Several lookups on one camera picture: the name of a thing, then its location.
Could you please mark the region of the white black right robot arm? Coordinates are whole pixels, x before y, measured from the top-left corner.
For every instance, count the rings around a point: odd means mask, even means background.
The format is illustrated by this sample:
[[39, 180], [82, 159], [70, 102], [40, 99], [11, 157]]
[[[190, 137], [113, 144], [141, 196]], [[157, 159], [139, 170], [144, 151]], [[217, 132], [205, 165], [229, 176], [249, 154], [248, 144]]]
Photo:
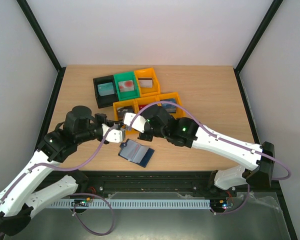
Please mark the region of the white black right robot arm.
[[219, 196], [225, 190], [249, 184], [256, 188], [269, 188], [272, 182], [274, 145], [248, 143], [220, 134], [188, 117], [175, 118], [162, 106], [144, 108], [132, 123], [139, 139], [152, 141], [154, 137], [166, 139], [177, 147], [205, 150], [236, 162], [226, 170], [215, 170], [210, 175], [208, 191]]

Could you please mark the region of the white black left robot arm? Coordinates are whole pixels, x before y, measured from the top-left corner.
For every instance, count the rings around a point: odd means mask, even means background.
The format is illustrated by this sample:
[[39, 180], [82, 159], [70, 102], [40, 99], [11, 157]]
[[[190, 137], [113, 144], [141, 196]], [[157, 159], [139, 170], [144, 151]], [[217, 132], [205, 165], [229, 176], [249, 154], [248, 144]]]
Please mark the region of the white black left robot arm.
[[40, 211], [71, 195], [93, 197], [87, 191], [85, 166], [61, 168], [82, 143], [98, 140], [101, 145], [120, 143], [125, 132], [105, 114], [92, 114], [86, 106], [75, 106], [65, 120], [47, 133], [32, 158], [12, 182], [0, 192], [0, 237], [20, 233]]

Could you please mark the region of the blue card holder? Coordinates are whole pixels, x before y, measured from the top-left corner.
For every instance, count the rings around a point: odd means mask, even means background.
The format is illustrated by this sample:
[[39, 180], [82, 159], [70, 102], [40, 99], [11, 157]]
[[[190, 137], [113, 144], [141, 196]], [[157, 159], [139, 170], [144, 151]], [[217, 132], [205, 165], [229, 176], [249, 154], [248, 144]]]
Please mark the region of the blue card holder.
[[155, 150], [149, 146], [142, 145], [132, 139], [127, 139], [120, 144], [118, 156], [145, 168], [152, 158]]

